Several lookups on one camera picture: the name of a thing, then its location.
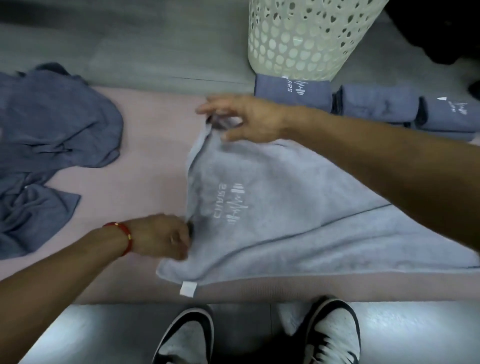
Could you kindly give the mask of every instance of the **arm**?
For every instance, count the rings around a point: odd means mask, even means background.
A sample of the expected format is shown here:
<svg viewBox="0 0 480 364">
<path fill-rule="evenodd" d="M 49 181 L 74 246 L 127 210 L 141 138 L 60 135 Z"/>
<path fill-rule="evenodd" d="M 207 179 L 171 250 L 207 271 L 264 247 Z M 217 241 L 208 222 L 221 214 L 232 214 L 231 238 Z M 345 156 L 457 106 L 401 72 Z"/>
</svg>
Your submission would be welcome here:
<svg viewBox="0 0 480 364">
<path fill-rule="evenodd" d="M 125 223 L 132 251 L 185 259 L 188 227 L 173 216 L 156 215 Z M 60 313 L 127 248 L 116 226 L 93 230 L 67 248 L 0 282 L 2 363 L 19 362 Z"/>
<path fill-rule="evenodd" d="M 216 96 L 197 109 L 240 116 L 226 141 L 294 140 L 321 154 L 429 229 L 480 251 L 480 148 L 388 124 Z"/>
</svg>

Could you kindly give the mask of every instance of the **laundry basket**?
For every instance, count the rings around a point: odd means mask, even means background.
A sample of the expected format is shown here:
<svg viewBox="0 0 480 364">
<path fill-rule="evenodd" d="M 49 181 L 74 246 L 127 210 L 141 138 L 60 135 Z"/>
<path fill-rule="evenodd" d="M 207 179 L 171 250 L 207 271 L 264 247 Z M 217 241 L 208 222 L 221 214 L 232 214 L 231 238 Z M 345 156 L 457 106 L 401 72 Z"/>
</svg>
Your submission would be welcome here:
<svg viewBox="0 0 480 364">
<path fill-rule="evenodd" d="M 256 73 L 331 80 L 388 0 L 250 0 Z"/>
</svg>

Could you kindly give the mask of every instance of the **left hand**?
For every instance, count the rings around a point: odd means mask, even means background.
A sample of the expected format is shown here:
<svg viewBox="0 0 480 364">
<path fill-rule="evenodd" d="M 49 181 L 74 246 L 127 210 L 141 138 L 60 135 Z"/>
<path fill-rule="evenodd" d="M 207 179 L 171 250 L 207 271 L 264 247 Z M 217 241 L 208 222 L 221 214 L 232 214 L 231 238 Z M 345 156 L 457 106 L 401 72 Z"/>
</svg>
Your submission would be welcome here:
<svg viewBox="0 0 480 364">
<path fill-rule="evenodd" d="M 124 222 L 133 238 L 132 251 L 141 255 L 185 260 L 190 248 L 187 224 L 174 215 L 151 215 Z"/>
</svg>

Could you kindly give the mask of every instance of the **hand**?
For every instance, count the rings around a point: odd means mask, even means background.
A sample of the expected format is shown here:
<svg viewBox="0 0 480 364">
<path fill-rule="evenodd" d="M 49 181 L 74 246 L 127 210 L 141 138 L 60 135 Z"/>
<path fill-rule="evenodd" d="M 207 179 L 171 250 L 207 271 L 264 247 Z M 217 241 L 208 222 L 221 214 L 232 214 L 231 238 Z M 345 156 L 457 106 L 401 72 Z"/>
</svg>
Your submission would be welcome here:
<svg viewBox="0 0 480 364">
<path fill-rule="evenodd" d="M 287 124 L 289 107 L 249 95 L 212 95 L 196 109 L 197 114 L 238 116 L 243 124 L 223 135 L 226 142 L 250 140 L 268 143 L 282 138 Z"/>
<path fill-rule="evenodd" d="M 151 215 L 125 222 L 133 238 L 132 251 L 141 255 L 185 260 L 190 248 L 187 224 L 173 215 Z"/>
</svg>

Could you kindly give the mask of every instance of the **white tag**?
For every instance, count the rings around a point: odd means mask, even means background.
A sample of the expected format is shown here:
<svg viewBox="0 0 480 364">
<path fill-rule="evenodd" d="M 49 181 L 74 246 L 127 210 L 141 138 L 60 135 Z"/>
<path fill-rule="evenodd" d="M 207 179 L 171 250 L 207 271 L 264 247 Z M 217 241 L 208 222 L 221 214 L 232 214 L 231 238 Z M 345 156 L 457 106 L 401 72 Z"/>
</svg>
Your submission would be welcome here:
<svg viewBox="0 0 480 364">
<path fill-rule="evenodd" d="M 197 289 L 197 282 L 183 282 L 180 288 L 180 295 L 192 298 Z"/>
</svg>

